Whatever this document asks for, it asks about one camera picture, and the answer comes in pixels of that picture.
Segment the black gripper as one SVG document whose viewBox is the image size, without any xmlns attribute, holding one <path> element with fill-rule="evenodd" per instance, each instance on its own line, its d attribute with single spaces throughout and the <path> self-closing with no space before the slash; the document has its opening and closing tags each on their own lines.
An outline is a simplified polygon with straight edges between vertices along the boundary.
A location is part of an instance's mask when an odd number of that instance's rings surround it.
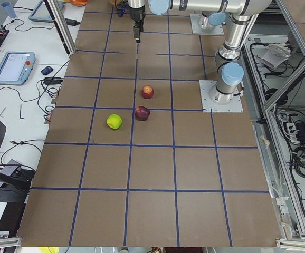
<svg viewBox="0 0 305 253">
<path fill-rule="evenodd" d="M 141 39 L 141 33 L 143 31 L 144 31 L 144 21 L 143 20 L 134 21 L 133 34 L 136 43 L 139 43 L 139 40 Z"/>
</svg>

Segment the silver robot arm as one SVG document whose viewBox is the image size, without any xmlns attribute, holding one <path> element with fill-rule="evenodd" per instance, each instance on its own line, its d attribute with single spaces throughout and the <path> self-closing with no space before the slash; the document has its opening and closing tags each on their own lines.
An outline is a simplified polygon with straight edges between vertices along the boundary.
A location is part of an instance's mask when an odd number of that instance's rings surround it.
<svg viewBox="0 0 305 253">
<path fill-rule="evenodd" d="M 213 13 L 228 13 L 230 21 L 223 45 L 215 55 L 218 81 L 209 92 L 210 99 L 219 105 L 229 104 L 233 93 L 242 82 L 243 68 L 236 62 L 240 50 L 257 16 L 270 1 L 149 1 L 150 10 L 161 15 L 177 7 L 179 11 L 194 10 Z"/>
<path fill-rule="evenodd" d="M 145 1 L 144 0 L 129 0 L 130 18 L 133 20 L 133 34 L 136 43 L 141 43 L 141 32 L 144 31 L 145 19 Z"/>
</svg>

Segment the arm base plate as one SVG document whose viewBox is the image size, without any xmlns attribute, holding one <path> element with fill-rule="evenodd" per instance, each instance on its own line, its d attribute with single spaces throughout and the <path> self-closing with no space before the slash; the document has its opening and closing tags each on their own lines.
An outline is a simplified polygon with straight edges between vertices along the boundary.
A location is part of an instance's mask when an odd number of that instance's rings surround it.
<svg viewBox="0 0 305 253">
<path fill-rule="evenodd" d="M 225 18 L 226 15 L 224 13 L 213 13 L 209 16 L 205 16 L 204 14 L 191 14 L 192 34 L 223 36 L 222 24 L 225 22 Z"/>
<path fill-rule="evenodd" d="M 241 95 L 237 87 L 232 94 L 222 94 L 216 89 L 215 80 L 200 80 L 202 111 L 218 113 L 243 113 Z"/>
</svg>

